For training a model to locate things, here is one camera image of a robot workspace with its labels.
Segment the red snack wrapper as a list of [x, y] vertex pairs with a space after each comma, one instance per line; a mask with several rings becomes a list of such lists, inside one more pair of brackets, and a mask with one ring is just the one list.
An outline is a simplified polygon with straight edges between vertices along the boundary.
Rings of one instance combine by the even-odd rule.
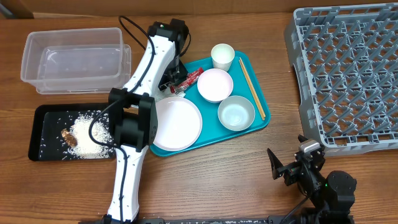
[[171, 93], [180, 93], [185, 91], [188, 87], [190, 87], [191, 85], [193, 85], [199, 78], [199, 76], [204, 72], [204, 69], [202, 69], [201, 67], [198, 70], [195, 70], [192, 73], [189, 73], [187, 75], [187, 79], [182, 82], [181, 84], [177, 85], [177, 86], [171, 86], [170, 87], [170, 92]]

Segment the white round plate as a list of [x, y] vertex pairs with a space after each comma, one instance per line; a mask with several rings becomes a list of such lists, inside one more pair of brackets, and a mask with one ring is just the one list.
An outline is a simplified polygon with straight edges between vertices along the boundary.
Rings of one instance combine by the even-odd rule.
[[165, 151], [181, 151], [190, 147], [200, 136], [203, 126], [201, 113], [190, 100], [178, 96], [156, 103], [158, 128], [154, 145]]

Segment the grey bowl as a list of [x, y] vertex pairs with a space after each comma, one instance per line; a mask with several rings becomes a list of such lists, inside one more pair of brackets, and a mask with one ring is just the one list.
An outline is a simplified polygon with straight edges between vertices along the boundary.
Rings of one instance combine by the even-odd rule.
[[252, 103], [243, 96], [229, 96], [218, 107], [220, 123], [231, 131], [242, 131], [254, 122], [256, 112]]

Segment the white rice pile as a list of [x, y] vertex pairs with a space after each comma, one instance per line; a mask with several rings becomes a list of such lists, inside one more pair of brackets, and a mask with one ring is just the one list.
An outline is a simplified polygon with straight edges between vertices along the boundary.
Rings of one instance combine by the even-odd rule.
[[[62, 161], [75, 159], [110, 159], [114, 149], [97, 144], [112, 144], [109, 133], [109, 118], [100, 110], [87, 111], [51, 111], [44, 116], [39, 141], [38, 159], [40, 161]], [[67, 129], [78, 141], [77, 146], [70, 147], [61, 135]]]

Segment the brown food scrap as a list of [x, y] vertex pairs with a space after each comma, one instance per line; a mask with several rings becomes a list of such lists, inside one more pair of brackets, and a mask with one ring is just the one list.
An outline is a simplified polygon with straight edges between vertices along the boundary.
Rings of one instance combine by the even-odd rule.
[[76, 138], [67, 129], [61, 130], [61, 135], [66, 144], [70, 147], [75, 147], [78, 144]]

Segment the white napkin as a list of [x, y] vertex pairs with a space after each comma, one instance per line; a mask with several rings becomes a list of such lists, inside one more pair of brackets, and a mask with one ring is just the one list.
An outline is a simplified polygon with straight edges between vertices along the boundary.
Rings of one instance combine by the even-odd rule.
[[168, 97], [173, 97], [173, 96], [178, 96], [178, 97], [185, 97], [185, 92], [179, 92], [179, 93], [172, 93], [170, 88], [165, 89], [164, 91], [156, 91], [153, 95], [155, 102], [158, 102], [164, 98], [168, 98]]

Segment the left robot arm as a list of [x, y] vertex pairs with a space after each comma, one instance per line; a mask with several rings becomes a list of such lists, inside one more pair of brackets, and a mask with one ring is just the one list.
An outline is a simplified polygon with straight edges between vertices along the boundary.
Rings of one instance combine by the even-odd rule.
[[88, 129], [90, 139], [116, 152], [116, 175], [113, 201], [100, 223], [136, 223], [139, 217], [139, 184], [142, 165], [157, 133], [155, 95], [187, 78], [180, 58], [186, 53], [191, 34], [183, 20], [155, 22], [143, 32], [147, 37], [144, 55], [131, 79], [109, 92], [109, 133], [112, 143], [93, 136], [94, 118]]

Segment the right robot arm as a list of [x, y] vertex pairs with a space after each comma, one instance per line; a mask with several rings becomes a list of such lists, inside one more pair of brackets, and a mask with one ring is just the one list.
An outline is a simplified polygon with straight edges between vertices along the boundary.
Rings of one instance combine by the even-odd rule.
[[302, 135], [298, 140], [298, 152], [290, 164], [283, 165], [270, 149], [267, 154], [272, 178], [283, 177], [287, 186], [297, 184], [305, 198], [284, 216], [270, 215], [267, 223], [353, 223], [350, 209], [355, 202], [357, 180], [341, 170], [322, 176], [325, 146]]

